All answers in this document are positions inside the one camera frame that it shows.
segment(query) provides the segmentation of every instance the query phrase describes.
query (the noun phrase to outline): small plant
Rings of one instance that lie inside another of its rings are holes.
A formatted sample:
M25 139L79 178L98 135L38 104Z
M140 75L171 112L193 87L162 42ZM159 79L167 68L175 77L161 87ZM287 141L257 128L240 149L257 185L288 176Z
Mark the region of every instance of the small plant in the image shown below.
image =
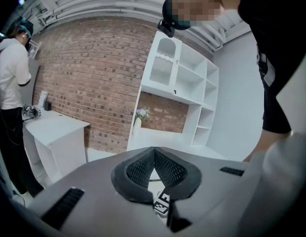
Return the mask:
M139 118L141 121L145 121L150 117L149 110L137 109L135 113L135 117Z

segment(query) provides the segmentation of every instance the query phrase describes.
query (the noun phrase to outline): white wall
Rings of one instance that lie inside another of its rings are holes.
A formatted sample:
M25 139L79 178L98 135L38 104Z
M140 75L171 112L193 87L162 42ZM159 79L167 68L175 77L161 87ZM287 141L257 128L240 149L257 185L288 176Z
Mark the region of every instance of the white wall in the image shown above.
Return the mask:
M219 94L207 146L231 160L246 158L262 131L264 88L256 55L251 32L215 52Z

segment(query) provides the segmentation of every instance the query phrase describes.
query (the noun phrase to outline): white shelving unit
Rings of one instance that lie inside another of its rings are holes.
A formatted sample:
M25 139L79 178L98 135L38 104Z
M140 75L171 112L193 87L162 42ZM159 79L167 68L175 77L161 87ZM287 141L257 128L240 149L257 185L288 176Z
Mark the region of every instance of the white shelving unit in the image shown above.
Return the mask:
M211 61L179 39L156 33L140 89L189 105L183 133L175 133L177 142L174 143L206 146L215 115L218 86L219 69Z

